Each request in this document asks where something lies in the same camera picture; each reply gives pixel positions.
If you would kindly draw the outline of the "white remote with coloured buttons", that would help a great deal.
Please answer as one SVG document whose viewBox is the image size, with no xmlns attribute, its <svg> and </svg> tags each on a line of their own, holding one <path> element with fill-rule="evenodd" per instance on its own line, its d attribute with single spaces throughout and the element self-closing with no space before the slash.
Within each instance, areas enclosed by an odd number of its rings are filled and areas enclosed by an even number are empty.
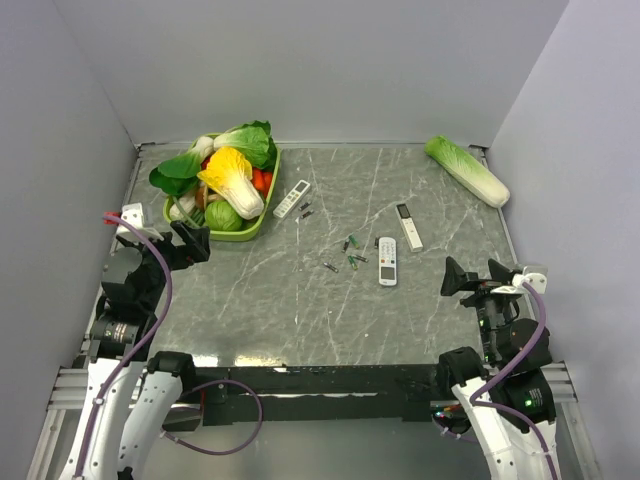
<svg viewBox="0 0 640 480">
<path fill-rule="evenodd" d="M 384 287 L 397 285 L 396 241 L 391 237 L 380 237 L 378 241 L 378 279 Z"/>
</svg>

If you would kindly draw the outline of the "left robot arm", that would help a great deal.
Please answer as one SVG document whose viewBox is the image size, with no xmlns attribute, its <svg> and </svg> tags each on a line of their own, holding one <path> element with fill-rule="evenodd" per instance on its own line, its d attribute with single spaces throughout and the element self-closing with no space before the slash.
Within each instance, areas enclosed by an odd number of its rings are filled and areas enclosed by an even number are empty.
<svg viewBox="0 0 640 480">
<path fill-rule="evenodd" d="M 101 279 L 90 329 L 87 387 L 63 479 L 134 479 L 175 402 L 198 387 L 188 353 L 149 353 L 172 299 L 172 272 L 210 257 L 209 229 L 173 221 L 149 234 L 108 215 L 131 234 L 117 238 Z"/>
</svg>

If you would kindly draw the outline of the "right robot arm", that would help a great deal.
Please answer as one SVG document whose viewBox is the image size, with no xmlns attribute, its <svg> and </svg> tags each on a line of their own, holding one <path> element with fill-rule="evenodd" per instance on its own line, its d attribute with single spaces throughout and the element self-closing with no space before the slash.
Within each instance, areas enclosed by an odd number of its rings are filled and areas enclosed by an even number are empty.
<svg viewBox="0 0 640 480">
<path fill-rule="evenodd" d="M 461 294 L 461 306 L 475 310 L 483 351 L 440 355 L 436 384 L 454 403 L 432 418 L 445 435 L 473 432 L 494 479 L 558 479 L 556 408 L 542 371 L 552 362 L 546 271 L 494 259 L 488 267 L 483 278 L 445 260 L 440 294 Z"/>
</svg>

